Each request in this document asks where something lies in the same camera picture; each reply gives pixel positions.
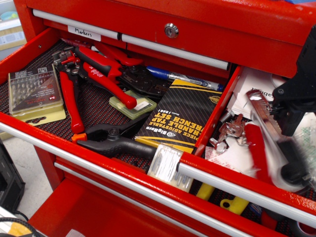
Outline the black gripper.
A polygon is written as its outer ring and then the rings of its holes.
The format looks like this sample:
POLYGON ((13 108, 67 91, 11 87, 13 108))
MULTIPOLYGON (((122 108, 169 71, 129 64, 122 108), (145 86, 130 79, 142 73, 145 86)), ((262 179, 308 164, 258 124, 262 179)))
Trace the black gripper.
POLYGON ((293 78, 273 91, 271 114, 282 116, 281 130, 292 136, 305 113, 316 111, 316 33, 310 32, 293 78))

